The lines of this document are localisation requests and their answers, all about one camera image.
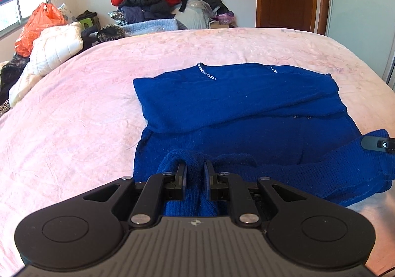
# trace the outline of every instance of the blue knit fabric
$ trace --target blue knit fabric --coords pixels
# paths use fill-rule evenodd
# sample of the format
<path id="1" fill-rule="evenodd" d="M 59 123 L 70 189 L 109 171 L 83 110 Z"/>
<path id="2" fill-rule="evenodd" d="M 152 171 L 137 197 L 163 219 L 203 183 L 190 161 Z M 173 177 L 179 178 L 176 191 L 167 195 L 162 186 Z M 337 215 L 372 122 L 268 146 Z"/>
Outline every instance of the blue knit fabric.
<path id="1" fill-rule="evenodd" d="M 204 160 L 246 181 L 269 176 L 350 205 L 390 188 L 395 155 L 365 151 L 330 75 L 257 63 L 200 64 L 134 80 L 148 120 L 136 148 L 134 178 L 188 165 L 187 198 L 166 215 L 206 216 Z M 373 136 L 387 137 L 384 130 Z"/>

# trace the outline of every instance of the black cable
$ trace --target black cable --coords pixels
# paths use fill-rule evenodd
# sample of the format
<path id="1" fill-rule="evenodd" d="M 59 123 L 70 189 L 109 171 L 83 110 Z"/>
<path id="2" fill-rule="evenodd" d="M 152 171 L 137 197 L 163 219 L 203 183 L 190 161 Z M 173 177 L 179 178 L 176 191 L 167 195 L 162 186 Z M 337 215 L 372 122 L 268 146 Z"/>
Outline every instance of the black cable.
<path id="1" fill-rule="evenodd" d="M 395 270 L 395 266 L 392 267 L 392 268 L 390 268 L 390 269 L 388 269 L 388 270 L 386 270 L 385 272 L 383 272 L 382 274 L 380 274 L 378 277 L 383 277 L 383 276 L 385 276 L 386 274 L 388 274 L 388 273 L 390 273 L 390 272 L 392 272 L 392 271 L 394 271 L 394 270 Z"/>

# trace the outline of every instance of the pink bedspread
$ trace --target pink bedspread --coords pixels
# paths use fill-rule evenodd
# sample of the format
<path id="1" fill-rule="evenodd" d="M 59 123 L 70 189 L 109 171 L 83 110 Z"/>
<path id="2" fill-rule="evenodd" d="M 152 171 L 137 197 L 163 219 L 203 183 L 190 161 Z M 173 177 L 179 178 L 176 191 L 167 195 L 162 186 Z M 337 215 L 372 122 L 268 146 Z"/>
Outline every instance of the pink bedspread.
<path id="1" fill-rule="evenodd" d="M 0 120 L 0 276 L 22 267 L 13 242 L 28 214 L 133 171 L 146 125 L 133 79 L 203 62 L 293 65 L 330 73 L 360 131 L 395 136 L 395 94 L 352 52 L 330 38 L 287 29 L 175 31 L 108 42 L 69 60 Z M 395 265 L 395 193 L 355 208 L 375 225 L 368 262 Z"/>

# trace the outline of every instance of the window frame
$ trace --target window frame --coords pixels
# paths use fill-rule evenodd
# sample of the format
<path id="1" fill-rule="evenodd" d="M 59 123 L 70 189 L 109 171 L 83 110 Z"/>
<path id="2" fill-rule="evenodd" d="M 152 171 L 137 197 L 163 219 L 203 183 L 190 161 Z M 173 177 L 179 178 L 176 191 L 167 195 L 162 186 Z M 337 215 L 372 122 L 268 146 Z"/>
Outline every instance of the window frame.
<path id="1" fill-rule="evenodd" d="M 0 30 L 0 40 L 4 39 L 5 37 L 10 35 L 11 33 L 13 33 L 15 31 L 19 30 L 20 28 L 22 28 L 27 23 L 27 21 L 30 18 L 30 16 L 28 16 L 25 19 L 22 18 L 22 13 L 20 11 L 20 6 L 19 6 L 19 0 L 16 0 L 16 2 L 17 2 L 17 9 L 18 9 L 18 12 L 17 12 L 18 22 L 10 25 L 9 27 L 5 28 L 4 30 Z"/>

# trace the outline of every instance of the gray ribbed panel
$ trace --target gray ribbed panel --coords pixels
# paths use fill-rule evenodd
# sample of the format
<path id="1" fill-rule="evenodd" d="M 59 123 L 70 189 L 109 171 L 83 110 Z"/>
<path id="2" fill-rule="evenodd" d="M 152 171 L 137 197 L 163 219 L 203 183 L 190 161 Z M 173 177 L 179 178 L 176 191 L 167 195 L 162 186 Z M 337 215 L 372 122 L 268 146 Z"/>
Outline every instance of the gray ribbed panel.
<path id="1" fill-rule="evenodd" d="M 372 277 L 363 266 L 317 272 L 277 255 L 255 229 L 228 217 L 163 217 L 152 229 L 135 230 L 110 259 L 80 272 L 54 273 L 27 267 L 18 277 Z"/>

